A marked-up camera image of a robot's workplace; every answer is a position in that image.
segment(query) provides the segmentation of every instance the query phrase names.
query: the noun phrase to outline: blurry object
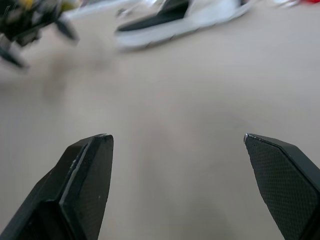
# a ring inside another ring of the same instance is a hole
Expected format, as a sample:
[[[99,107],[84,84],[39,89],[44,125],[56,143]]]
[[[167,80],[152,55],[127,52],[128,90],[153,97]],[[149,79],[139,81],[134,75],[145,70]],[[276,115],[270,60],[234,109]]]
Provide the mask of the blurry object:
[[[285,240],[320,239],[320,170],[289,143],[246,134],[263,201]]]
[[[81,0],[64,0],[61,3],[61,12],[67,12],[73,9],[78,9],[82,5]]]
[[[97,240],[109,195],[113,148],[113,137],[107,134],[69,146],[34,186],[0,240]]]
[[[300,0],[272,0],[272,5],[278,8],[291,8],[300,3]]]
[[[164,2],[165,0],[140,0],[132,6],[120,8],[115,16],[117,18],[123,18],[138,11],[147,13],[150,9],[159,10]]]
[[[303,3],[309,3],[309,4],[317,4],[320,3],[320,0],[302,0]]]
[[[166,0],[157,14],[119,26],[115,37],[123,47],[146,47],[238,18],[252,4],[243,0]]]
[[[2,0],[0,2],[0,57],[8,63],[26,68],[27,64],[12,51],[15,43],[21,48],[41,38],[40,30],[56,24],[66,38],[77,41],[78,35],[63,12],[78,8],[78,0]]]

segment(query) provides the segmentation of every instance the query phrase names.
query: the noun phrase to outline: beige floor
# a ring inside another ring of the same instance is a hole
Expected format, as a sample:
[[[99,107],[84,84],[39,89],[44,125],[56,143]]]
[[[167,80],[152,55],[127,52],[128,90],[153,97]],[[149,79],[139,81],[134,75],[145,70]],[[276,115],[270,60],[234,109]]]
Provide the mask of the beige floor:
[[[114,136],[108,240],[281,240],[243,135],[320,166],[318,6],[272,9],[147,50],[115,47],[113,10],[49,30],[27,75],[1,68],[0,231],[73,142]]]

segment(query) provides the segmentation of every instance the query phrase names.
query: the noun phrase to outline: textured carbon fiber surface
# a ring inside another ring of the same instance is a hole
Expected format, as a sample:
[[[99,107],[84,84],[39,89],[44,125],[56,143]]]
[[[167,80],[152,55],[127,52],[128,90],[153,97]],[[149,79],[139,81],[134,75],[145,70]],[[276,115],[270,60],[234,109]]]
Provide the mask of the textured carbon fiber surface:
[[[287,155],[256,137],[245,141],[260,194],[286,240],[299,240],[318,207],[319,195]]]

